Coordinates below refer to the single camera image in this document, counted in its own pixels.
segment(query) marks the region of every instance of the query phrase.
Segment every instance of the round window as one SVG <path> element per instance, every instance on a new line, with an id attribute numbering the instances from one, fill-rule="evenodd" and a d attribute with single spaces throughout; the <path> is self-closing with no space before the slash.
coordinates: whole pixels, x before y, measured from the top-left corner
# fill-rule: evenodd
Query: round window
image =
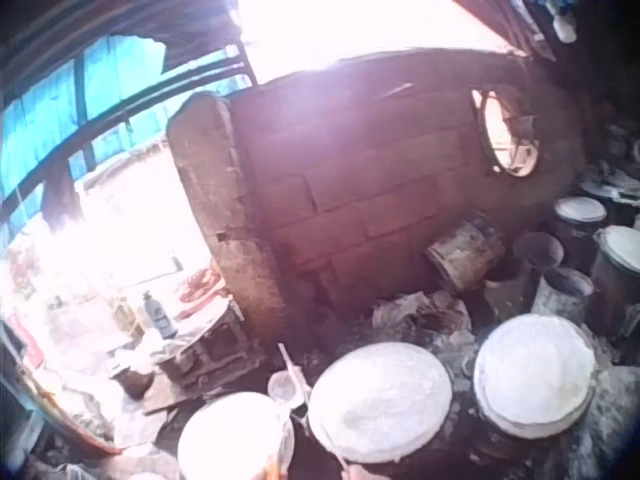
<path id="1" fill-rule="evenodd" d="M 517 92 L 495 88 L 474 91 L 473 96 L 494 170 L 514 177 L 530 175 L 538 164 L 540 142 L 535 139 L 535 117 L 522 111 Z"/>

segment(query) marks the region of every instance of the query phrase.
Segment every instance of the metal bucket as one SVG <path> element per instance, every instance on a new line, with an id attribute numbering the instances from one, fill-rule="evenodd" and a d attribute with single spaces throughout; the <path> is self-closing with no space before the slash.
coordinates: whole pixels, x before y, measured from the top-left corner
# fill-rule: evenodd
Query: metal bucket
<path id="1" fill-rule="evenodd" d="M 504 322 L 522 313 L 527 269 L 518 258 L 503 258 L 484 278 L 484 297 L 495 319 Z"/>
<path id="2" fill-rule="evenodd" d="M 474 214 L 440 237 L 425 254 L 440 272 L 443 288 L 460 293 L 478 286 L 505 251 L 502 233 L 485 215 Z"/>
<path id="3" fill-rule="evenodd" d="M 591 273 L 596 295 L 589 327 L 609 338 L 626 337 L 638 322 L 633 307 L 640 305 L 640 232 L 611 226 L 596 238 L 600 250 Z"/>
<path id="4" fill-rule="evenodd" d="M 542 274 L 556 268 L 564 258 L 564 248 L 553 235 L 544 232 L 529 232 L 513 244 L 513 253 L 524 261 L 527 282 L 522 294 L 522 311 L 531 309 Z"/>
<path id="5" fill-rule="evenodd" d="M 592 198 L 569 197 L 556 203 L 554 232 L 565 247 L 567 267 L 591 273 L 598 254 L 593 235 L 607 218 L 605 207 Z"/>
<path id="6" fill-rule="evenodd" d="M 582 325 L 593 291 L 591 279 L 578 270 L 565 267 L 547 270 L 540 280 L 531 313 L 557 315 Z"/>

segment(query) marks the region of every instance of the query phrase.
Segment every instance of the hand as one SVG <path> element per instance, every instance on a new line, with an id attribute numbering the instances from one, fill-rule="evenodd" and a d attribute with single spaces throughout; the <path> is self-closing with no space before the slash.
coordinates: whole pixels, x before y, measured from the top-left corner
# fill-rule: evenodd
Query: hand
<path id="1" fill-rule="evenodd" d="M 382 477 L 367 472 L 360 465 L 351 465 L 346 472 L 342 472 L 342 480 L 391 480 L 389 477 Z"/>

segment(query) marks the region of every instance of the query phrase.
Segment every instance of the debris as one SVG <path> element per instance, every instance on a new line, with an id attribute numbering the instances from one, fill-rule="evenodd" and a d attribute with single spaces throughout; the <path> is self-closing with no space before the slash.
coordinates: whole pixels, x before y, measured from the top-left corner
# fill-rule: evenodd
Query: debris
<path id="1" fill-rule="evenodd" d="M 471 330 L 464 302 L 445 291 L 426 296 L 422 292 L 380 303 L 371 319 L 374 337 L 385 341 L 419 342 L 418 330 L 443 334 Z"/>

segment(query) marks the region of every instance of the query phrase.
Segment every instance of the circular opening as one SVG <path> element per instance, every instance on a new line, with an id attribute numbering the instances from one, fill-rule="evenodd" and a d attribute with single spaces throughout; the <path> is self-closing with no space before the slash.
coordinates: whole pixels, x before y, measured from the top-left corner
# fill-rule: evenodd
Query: circular opening
<path id="1" fill-rule="evenodd" d="M 515 95 L 496 90 L 474 92 L 476 104 L 478 95 L 482 130 L 496 166 L 514 177 L 530 175 L 538 164 L 540 146 L 533 139 L 534 117 L 524 115 Z"/>
<path id="2" fill-rule="evenodd" d="M 577 270 L 570 268 L 549 270 L 544 274 L 544 279 L 551 288 L 571 297 L 583 298 L 593 293 L 591 280 Z"/>

